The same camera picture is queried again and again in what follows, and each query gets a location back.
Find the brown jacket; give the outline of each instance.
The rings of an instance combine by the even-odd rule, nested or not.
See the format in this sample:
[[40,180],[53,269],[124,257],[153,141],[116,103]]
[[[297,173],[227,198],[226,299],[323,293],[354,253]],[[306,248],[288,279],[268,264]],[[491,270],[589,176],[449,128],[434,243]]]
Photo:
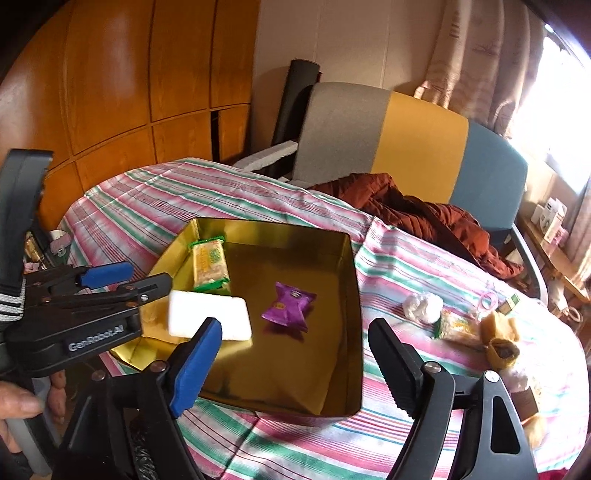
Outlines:
[[404,196],[387,173],[352,173],[342,179],[316,185],[318,190],[448,252],[478,265],[501,280],[523,270],[499,258],[489,244],[488,233],[465,210],[444,203],[427,203]]

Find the food package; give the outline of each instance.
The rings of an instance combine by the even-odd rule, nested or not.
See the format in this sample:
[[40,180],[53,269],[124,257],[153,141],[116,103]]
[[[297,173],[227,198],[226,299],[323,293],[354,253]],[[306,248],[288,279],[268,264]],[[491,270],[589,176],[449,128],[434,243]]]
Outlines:
[[569,237],[569,232],[565,228],[559,226],[558,231],[554,235],[554,238],[550,242],[552,245],[564,245],[566,243],[566,239]]
[[544,205],[536,205],[534,213],[531,215],[531,223],[534,225],[540,224],[540,217],[542,216],[542,212],[544,211]]
[[523,392],[513,392],[511,394],[511,401],[521,421],[527,420],[540,411],[538,397],[532,387],[528,387]]
[[517,344],[504,338],[493,338],[486,346],[486,358],[493,370],[500,371],[513,366],[519,357]]
[[519,332],[515,326],[515,319],[507,318],[500,312],[490,312],[480,323],[482,344],[488,345],[493,338],[519,341]]
[[192,338],[208,317],[222,325],[222,340],[243,342],[252,337],[246,301],[230,295],[172,290],[168,295],[168,333]]
[[496,311],[502,313],[503,315],[509,315],[518,303],[519,295],[514,293],[511,295],[511,297],[507,297],[505,301],[499,305]]
[[224,237],[199,240],[189,245],[193,252],[193,291],[230,294],[230,278],[223,253]]
[[540,229],[544,240],[551,242],[566,216],[566,207],[558,199],[548,199],[540,215]]
[[447,309],[441,311],[441,319],[435,338],[482,349],[480,324],[472,318],[461,317]]
[[439,320],[443,309],[443,299],[433,293],[411,293],[402,303],[404,316],[432,325]]
[[499,370],[499,376],[505,384],[509,393],[523,392],[530,385],[530,376],[527,372],[527,366],[519,356],[517,361],[510,367]]
[[310,304],[316,299],[316,294],[281,282],[275,282],[275,290],[276,301],[261,314],[261,317],[284,327],[307,332],[308,325],[304,317],[310,309]]
[[546,435],[547,421],[541,413],[532,415],[527,420],[521,422],[527,443],[530,444],[530,449],[536,450],[541,444]]

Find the table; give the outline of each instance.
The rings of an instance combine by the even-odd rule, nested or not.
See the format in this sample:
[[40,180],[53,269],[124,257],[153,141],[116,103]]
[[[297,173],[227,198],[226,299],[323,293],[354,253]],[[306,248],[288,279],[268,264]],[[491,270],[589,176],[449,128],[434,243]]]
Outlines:
[[544,240],[542,231],[530,219],[519,214],[517,227],[526,234],[534,244],[536,251],[544,260],[544,265],[550,270],[552,278],[561,279],[568,288],[583,303],[591,301],[587,288],[580,281],[576,281],[577,269],[570,262],[566,254],[557,246]]
[[[322,428],[262,419],[198,399],[179,419],[199,467],[214,478],[312,480],[382,479],[391,470],[412,421],[398,409],[367,343],[367,327],[384,317],[403,342],[452,373],[487,368],[480,352],[433,339],[430,327],[404,318],[401,302],[413,291],[440,295],[466,314],[480,295],[515,292],[475,265],[430,245],[330,196],[254,173],[185,159],[118,175],[75,202],[61,227],[72,234],[70,260],[102,265],[129,260],[134,279],[156,262],[185,224],[198,216],[288,222],[350,235],[363,316],[363,406],[346,420]],[[521,294],[523,350],[535,359],[548,435],[535,452],[539,471],[569,467],[583,447],[589,418],[584,354],[572,331],[536,301]],[[112,374],[126,372],[110,355]],[[454,411],[435,478],[447,478],[462,412]]]

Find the cabinet door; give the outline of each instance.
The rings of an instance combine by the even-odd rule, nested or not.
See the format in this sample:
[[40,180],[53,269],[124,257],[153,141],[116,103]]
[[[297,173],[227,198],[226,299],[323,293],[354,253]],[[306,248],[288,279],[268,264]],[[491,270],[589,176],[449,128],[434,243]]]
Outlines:
[[49,172],[44,185],[45,195],[39,205],[39,217],[46,229],[53,230],[84,191],[73,163]]
[[215,0],[156,0],[150,42],[152,120],[209,106]]
[[235,106],[219,112],[220,161],[234,163],[244,154],[248,107]]
[[64,61],[74,153],[149,121],[152,0],[74,3]]
[[0,163],[11,148],[52,150],[50,168],[70,155],[60,102],[71,9],[64,5],[37,31],[0,85]]
[[213,30],[211,107],[251,100],[259,0],[218,0]]
[[154,163],[149,127],[117,138],[76,160],[84,190],[119,173]]
[[158,163],[185,157],[212,159],[209,112],[173,118],[152,128]]

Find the finger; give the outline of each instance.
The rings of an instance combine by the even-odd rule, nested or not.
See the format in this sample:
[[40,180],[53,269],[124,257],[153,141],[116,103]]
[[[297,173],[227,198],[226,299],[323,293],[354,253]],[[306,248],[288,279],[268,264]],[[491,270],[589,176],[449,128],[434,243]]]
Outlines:
[[66,371],[62,370],[61,372],[56,372],[49,377],[51,379],[51,384],[56,388],[65,388],[66,387]]
[[47,406],[56,417],[66,416],[66,390],[52,387],[47,396]]
[[39,399],[28,390],[0,382],[0,420],[31,419],[43,411]]
[[10,434],[8,430],[8,425],[4,420],[0,420],[0,437],[8,447],[8,451],[10,453],[20,453],[22,452],[21,448],[18,446],[14,437]]

